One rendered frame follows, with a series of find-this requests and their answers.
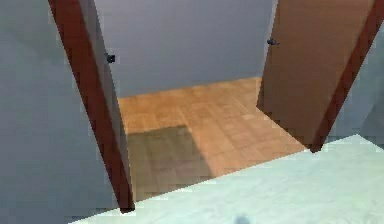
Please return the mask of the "brown wooden room door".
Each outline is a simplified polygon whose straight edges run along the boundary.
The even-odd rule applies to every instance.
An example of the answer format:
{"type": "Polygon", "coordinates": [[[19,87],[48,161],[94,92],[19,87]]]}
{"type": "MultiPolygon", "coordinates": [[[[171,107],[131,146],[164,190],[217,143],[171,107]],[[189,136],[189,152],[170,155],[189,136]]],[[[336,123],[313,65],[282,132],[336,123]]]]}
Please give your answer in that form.
{"type": "Polygon", "coordinates": [[[307,148],[372,2],[278,0],[257,107],[307,148]]]}

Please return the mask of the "red-brown door frame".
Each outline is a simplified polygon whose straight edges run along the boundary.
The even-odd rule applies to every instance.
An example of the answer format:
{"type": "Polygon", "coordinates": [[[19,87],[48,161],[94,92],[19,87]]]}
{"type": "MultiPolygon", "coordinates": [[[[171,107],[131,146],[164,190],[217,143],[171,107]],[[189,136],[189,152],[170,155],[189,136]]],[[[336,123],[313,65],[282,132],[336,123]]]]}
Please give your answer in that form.
{"type": "MultiPolygon", "coordinates": [[[[122,146],[117,142],[116,131],[113,127],[112,113],[116,108],[106,99],[108,92],[103,89],[104,77],[99,73],[80,1],[48,0],[48,3],[119,209],[123,213],[131,212],[135,209],[135,205],[129,183],[128,165],[122,161],[120,152],[122,146]]],[[[383,21],[384,0],[373,0],[347,66],[340,77],[321,123],[316,129],[315,137],[309,145],[313,153],[318,152],[323,146],[383,21]]]]}

